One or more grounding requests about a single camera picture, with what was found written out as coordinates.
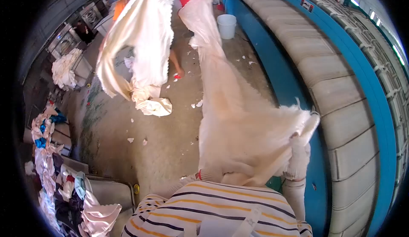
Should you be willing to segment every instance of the white glove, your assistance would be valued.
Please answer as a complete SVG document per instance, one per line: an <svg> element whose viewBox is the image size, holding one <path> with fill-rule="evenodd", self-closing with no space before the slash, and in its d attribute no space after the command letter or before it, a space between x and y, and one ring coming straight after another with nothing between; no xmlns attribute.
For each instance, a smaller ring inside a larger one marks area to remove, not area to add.
<svg viewBox="0 0 409 237"><path fill-rule="evenodd" d="M298 134L290 137L289 143L292 148L292 156L284 172L284 177L288 180L303 179L307 175L307 166L310 162L310 144L307 143L306 146L303 146Z"/></svg>

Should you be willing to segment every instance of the label sticker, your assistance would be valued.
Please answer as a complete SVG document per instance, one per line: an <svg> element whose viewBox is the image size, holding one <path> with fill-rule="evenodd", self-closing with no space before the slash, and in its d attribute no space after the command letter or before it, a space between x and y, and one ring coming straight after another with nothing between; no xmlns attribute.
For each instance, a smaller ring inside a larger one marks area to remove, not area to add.
<svg viewBox="0 0 409 237"><path fill-rule="evenodd" d="M309 12L312 12L314 9L314 5L312 5L311 3L307 2L307 0L301 0L300 5L308 10Z"/></svg>

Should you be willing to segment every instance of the paper scrap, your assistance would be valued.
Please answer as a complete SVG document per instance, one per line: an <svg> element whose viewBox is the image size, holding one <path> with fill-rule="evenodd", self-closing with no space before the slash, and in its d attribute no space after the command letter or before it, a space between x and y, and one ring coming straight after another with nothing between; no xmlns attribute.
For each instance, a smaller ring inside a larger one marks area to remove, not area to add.
<svg viewBox="0 0 409 237"><path fill-rule="evenodd" d="M203 105L203 100L200 100L200 101L196 104L197 107L201 107L202 105Z"/></svg>

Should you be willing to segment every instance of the white sheet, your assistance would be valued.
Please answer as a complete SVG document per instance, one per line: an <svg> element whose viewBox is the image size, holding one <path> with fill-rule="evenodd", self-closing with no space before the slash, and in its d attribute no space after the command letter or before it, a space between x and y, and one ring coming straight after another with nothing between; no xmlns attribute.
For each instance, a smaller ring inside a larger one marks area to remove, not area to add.
<svg viewBox="0 0 409 237"><path fill-rule="evenodd" d="M150 97L159 98L160 87L168 79L169 48L173 40L172 2L130 0L115 21L104 49L98 55L96 74L103 90L110 97L119 93L127 100L132 99L136 102L136 108L144 114L164 112L164 115L168 115L172 110L170 106L151 112L151 108L156 108L158 103L149 100ZM135 61L130 83L118 75L114 67L116 54L125 46L134 47Z"/></svg>
<svg viewBox="0 0 409 237"><path fill-rule="evenodd" d="M299 132L307 144L320 119L297 105L275 108L248 84L226 59L212 0L190 0L179 16L195 33L189 44L198 49L202 70L199 168L241 160L255 167L255 176L227 174L223 183L263 186L288 165L289 137Z"/></svg>

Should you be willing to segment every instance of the dark cloth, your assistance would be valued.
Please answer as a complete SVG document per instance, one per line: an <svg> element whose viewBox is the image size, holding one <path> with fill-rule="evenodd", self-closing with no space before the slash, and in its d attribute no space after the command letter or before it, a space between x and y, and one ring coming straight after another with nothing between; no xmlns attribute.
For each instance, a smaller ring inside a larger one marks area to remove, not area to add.
<svg viewBox="0 0 409 237"><path fill-rule="evenodd" d="M55 217L64 229L65 234L68 236L81 236L78 225L83 221L81 212L84 210L84 201L81 200L75 189L72 191L69 202L64 201L58 192L60 188L62 189L61 185L56 183L57 191L54 193Z"/></svg>
<svg viewBox="0 0 409 237"><path fill-rule="evenodd" d="M58 174L61 173L61 165L64 163L64 159L61 155L53 153L52 160L54 162L54 171L56 172L56 176L58 176Z"/></svg>

